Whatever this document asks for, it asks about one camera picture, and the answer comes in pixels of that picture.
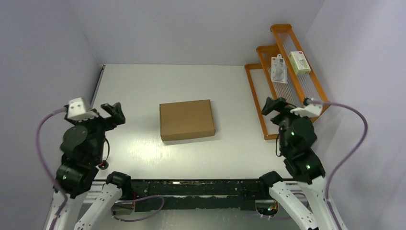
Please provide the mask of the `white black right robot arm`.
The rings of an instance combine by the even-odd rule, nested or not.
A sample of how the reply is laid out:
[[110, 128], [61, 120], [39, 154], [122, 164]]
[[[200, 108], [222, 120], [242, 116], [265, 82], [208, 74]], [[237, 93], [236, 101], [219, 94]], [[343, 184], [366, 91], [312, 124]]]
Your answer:
[[312, 118], [321, 115], [323, 107], [309, 98], [303, 107], [296, 107], [284, 98], [268, 97], [262, 115], [276, 111], [271, 122], [278, 126], [278, 146], [288, 173], [305, 195], [307, 208], [291, 192], [275, 171], [262, 175], [258, 186], [263, 198], [273, 198], [302, 230], [345, 230], [347, 227], [336, 214], [336, 206], [327, 195], [327, 178], [320, 159], [311, 149], [317, 140]]

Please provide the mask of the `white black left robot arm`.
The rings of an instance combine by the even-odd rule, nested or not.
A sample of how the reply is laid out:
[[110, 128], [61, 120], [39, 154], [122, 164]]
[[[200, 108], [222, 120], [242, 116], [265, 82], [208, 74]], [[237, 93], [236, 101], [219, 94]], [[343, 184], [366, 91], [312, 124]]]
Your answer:
[[[114, 105], [104, 103], [101, 108], [110, 116], [102, 117], [87, 102], [77, 98], [47, 115], [37, 128], [37, 153], [54, 189], [54, 204], [47, 224], [50, 230], [91, 230], [99, 225], [101, 217], [116, 201], [135, 197], [131, 177], [113, 172], [107, 176], [101, 194], [90, 209], [78, 222], [75, 221], [97, 173], [109, 166], [103, 159], [104, 145], [109, 144], [105, 133], [125, 123], [120, 102]], [[42, 155], [39, 138], [45, 121], [60, 113], [65, 113], [64, 119], [73, 126], [62, 137], [61, 165], [52, 174]]]

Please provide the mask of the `brown cardboard box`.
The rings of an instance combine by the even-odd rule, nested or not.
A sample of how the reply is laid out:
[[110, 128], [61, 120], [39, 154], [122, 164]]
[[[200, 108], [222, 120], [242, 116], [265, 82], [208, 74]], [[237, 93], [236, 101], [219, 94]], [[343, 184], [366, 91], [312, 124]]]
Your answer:
[[212, 137], [216, 133], [210, 100], [196, 100], [159, 105], [162, 141]]

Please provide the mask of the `orange wooden tiered rack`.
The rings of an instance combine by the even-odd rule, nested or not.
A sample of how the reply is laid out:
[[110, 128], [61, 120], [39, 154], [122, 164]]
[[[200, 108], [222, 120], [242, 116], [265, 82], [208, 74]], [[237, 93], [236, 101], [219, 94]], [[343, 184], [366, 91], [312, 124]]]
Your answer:
[[277, 138], [277, 127], [269, 121], [275, 113], [261, 113], [267, 97], [283, 97], [295, 106], [301, 106], [305, 98], [327, 100], [292, 26], [274, 24], [270, 31], [275, 44], [258, 46], [259, 62], [244, 66], [265, 140]]

